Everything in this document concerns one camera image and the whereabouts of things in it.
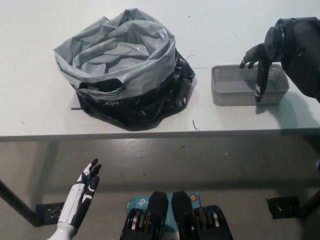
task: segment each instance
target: table leg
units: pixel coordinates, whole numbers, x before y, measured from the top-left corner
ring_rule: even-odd
[[[47,149],[44,158],[39,156],[39,164],[50,163],[49,166],[54,164],[54,157],[56,153],[57,142],[49,141],[47,142]],[[43,168],[40,170],[40,181],[43,181],[45,174],[43,173]],[[39,201],[38,195],[42,193],[43,186],[35,186],[37,199],[34,199],[35,202]],[[49,204],[37,204],[35,206],[35,211],[28,207],[14,192],[9,189],[1,180],[0,180],[0,198],[2,198],[7,204],[9,204],[15,211],[17,211],[24,219],[26,219],[34,227],[40,227],[43,225],[51,225],[58,223],[58,219],[61,213],[61,210],[64,206],[64,202],[56,202]]]
[[[306,218],[320,206],[320,190],[318,190],[299,210],[298,217]]]

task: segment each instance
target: gray plastic basket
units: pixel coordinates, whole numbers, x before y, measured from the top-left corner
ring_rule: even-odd
[[[218,106],[277,105],[289,90],[289,82],[280,65],[272,64],[268,83],[261,102],[256,103],[257,65],[252,69],[239,65],[221,65],[212,68],[211,91]]]

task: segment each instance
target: trash bag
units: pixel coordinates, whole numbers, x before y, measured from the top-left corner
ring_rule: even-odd
[[[138,9],[102,17],[54,53],[81,109],[129,130],[152,128],[182,111],[195,77],[175,36]]]

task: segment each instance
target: gray floor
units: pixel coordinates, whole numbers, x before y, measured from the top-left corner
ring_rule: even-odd
[[[266,199],[320,187],[319,155],[297,136],[122,139],[0,143],[0,178],[29,206],[64,201],[94,158],[100,184],[75,239],[117,240],[128,199],[153,190],[198,191],[219,205],[235,240],[318,240],[320,212],[306,221],[272,220]],[[44,240],[55,227],[34,228],[0,199],[1,240]]]

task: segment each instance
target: robotic hand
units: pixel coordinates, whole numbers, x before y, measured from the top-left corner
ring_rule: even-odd
[[[97,175],[101,164],[97,163],[96,158],[83,170],[72,186],[63,205],[57,230],[48,240],[71,240],[77,234],[99,183]]]
[[[320,102],[320,20],[316,17],[279,19],[266,33],[264,43],[249,49],[240,64],[258,62],[255,100],[266,91],[269,66],[281,66],[298,89]]]

